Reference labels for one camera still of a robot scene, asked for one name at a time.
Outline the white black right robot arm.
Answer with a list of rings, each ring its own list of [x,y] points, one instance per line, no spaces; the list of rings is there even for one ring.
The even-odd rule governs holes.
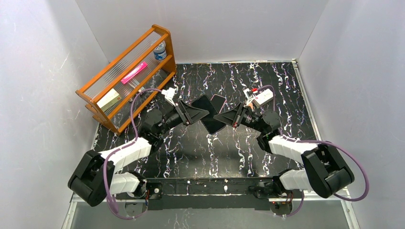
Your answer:
[[[280,117],[273,110],[257,115],[250,107],[240,103],[213,118],[234,128],[244,125],[259,131],[257,141],[262,150],[303,165],[302,170],[288,170],[278,175],[275,182],[281,190],[314,191],[320,197],[328,198],[355,181],[352,170],[337,147],[330,143],[286,138],[280,132]]]

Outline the black phone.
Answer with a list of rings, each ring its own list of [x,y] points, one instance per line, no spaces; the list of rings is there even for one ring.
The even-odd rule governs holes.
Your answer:
[[[223,129],[225,124],[219,121],[216,121],[213,117],[219,114],[213,107],[210,102],[210,98],[207,95],[202,95],[198,99],[192,102],[192,106],[200,109],[204,109],[210,112],[209,115],[201,119],[202,124],[207,129],[208,133],[213,135]]]

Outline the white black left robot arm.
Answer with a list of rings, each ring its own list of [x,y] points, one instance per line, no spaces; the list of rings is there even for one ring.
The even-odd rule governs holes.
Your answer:
[[[113,149],[87,151],[70,177],[67,186],[88,205],[95,207],[103,200],[115,203],[120,193],[145,193],[140,175],[119,173],[127,165],[148,157],[163,143],[163,134],[183,124],[191,125],[209,115],[208,110],[196,108],[180,100],[166,114],[153,109],[143,118],[135,139]]]

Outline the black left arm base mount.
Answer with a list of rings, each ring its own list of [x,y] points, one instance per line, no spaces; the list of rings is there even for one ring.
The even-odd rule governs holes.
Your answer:
[[[162,198],[163,184],[161,182],[147,182],[145,199],[157,200]]]

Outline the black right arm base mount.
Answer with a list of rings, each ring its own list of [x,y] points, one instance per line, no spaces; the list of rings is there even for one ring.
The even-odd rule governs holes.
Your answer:
[[[258,182],[248,187],[248,191],[257,199],[277,197],[276,186],[273,181]]]

